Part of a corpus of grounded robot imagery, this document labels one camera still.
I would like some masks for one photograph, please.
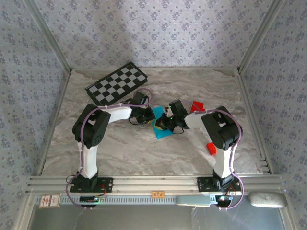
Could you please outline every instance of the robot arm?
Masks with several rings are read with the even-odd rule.
[[[136,92],[132,99],[128,99],[124,102],[129,101],[130,104],[142,105],[145,104],[148,97],[141,93]],[[100,107],[100,110],[97,110],[93,113],[89,120],[85,123],[83,131],[83,140],[84,140],[84,149],[82,149],[81,143],[81,126],[85,117],[95,108]],[[96,106],[94,104],[88,104],[83,110],[79,119],[72,128],[72,132],[75,135],[75,139],[78,142],[79,154],[80,154],[80,167],[82,167],[82,157],[81,153],[83,150],[83,170],[81,171],[80,176],[84,179],[92,179],[97,176],[98,168],[96,165],[97,157],[97,148],[98,144],[102,141],[107,125],[111,122],[118,120],[125,120],[136,118],[139,124],[144,124],[150,122],[154,117],[154,113],[151,110],[151,107],[128,107],[120,106],[116,108],[108,108],[107,106]]]
[[[216,109],[230,114],[224,106]],[[233,162],[230,162],[230,146],[238,140],[239,132],[230,117],[220,112],[188,114],[181,101],[175,100],[169,104],[167,114],[163,114],[161,118],[157,119],[155,126],[162,130],[169,129],[172,132],[175,127],[206,130],[213,144],[217,147],[216,163],[213,169],[215,186],[222,189],[228,187],[229,183],[233,181],[231,172],[233,169],[230,168],[230,165],[233,165]]]
[[[146,95],[136,93],[136,95],[129,100],[130,104],[142,105],[146,101]],[[97,106],[89,104],[86,106],[81,116],[73,126],[72,132],[75,135],[76,141],[80,150],[80,168],[82,166],[82,144],[81,144],[81,126],[85,117],[93,111]],[[213,169],[213,186],[218,190],[223,190],[229,186],[234,180],[232,170],[230,169],[230,146],[234,145],[238,140],[238,129],[234,121],[223,113],[213,112],[207,114],[188,114],[184,109],[180,100],[175,100],[169,104],[171,111],[157,119],[155,126],[162,130],[173,131],[175,127],[180,128],[203,128],[206,129],[212,142],[218,148],[216,156],[216,164]],[[219,111],[228,113],[228,110],[220,106]],[[93,113],[89,120],[85,123],[83,131],[83,160],[84,168],[81,174],[76,178],[85,191],[92,191],[97,184],[98,169],[96,165],[96,156],[98,144],[104,137],[106,127],[109,123],[122,120],[136,118],[139,124],[150,122],[155,119],[150,107],[128,107],[122,106],[117,108],[105,108],[97,110]]]
[[[95,109],[96,106],[93,104],[88,105],[84,111],[85,115],[88,114],[88,110],[92,111]],[[98,168],[96,165],[96,158],[97,158],[97,148],[98,143],[101,142],[102,138],[104,137],[106,127],[109,123],[118,121],[118,120],[125,120],[129,119],[131,115],[132,109],[130,107],[118,107],[113,109],[101,109],[100,111],[97,111],[99,113],[98,118],[96,120],[96,123],[98,122],[97,126],[100,126],[100,129],[95,129],[94,122],[89,122],[89,125],[92,125],[92,131],[94,131],[94,135],[92,135],[92,139],[88,140],[84,146],[84,169],[81,172],[81,175],[85,178],[91,179],[93,176],[95,176],[98,173]],[[78,139],[78,146],[79,146],[79,155],[80,155],[80,167],[81,168],[81,151],[82,151],[82,143]]]

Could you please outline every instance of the sticker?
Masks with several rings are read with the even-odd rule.
[[[152,192],[152,198],[154,198],[154,199],[165,198],[165,192],[163,192],[163,191],[153,191]]]
[[[39,208],[60,207],[61,194],[42,195]]]

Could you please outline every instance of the black and white checkerboard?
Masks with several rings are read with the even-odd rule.
[[[111,105],[147,82],[147,76],[132,62],[85,88],[96,105]]]

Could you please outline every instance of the wall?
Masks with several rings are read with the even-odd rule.
[[[37,0],[70,66],[238,66],[271,0]]]
[[[274,164],[307,229],[307,3],[288,0],[244,74]]]
[[[0,229],[11,229],[67,77],[21,0],[0,2]]]

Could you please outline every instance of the mounting plate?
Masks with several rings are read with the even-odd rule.
[[[91,189],[88,186],[84,186],[80,181],[75,178],[71,182],[71,193],[103,193],[104,187],[106,188],[107,193],[112,192],[113,187],[113,178],[112,177],[97,177],[96,186]]]
[[[197,178],[197,186],[198,191],[200,193],[203,192],[221,192],[220,189],[214,186],[213,177],[198,177]],[[223,191],[229,191],[230,192],[240,192],[241,186],[239,185],[239,180],[234,177],[234,180],[227,186],[226,189],[223,189]]]

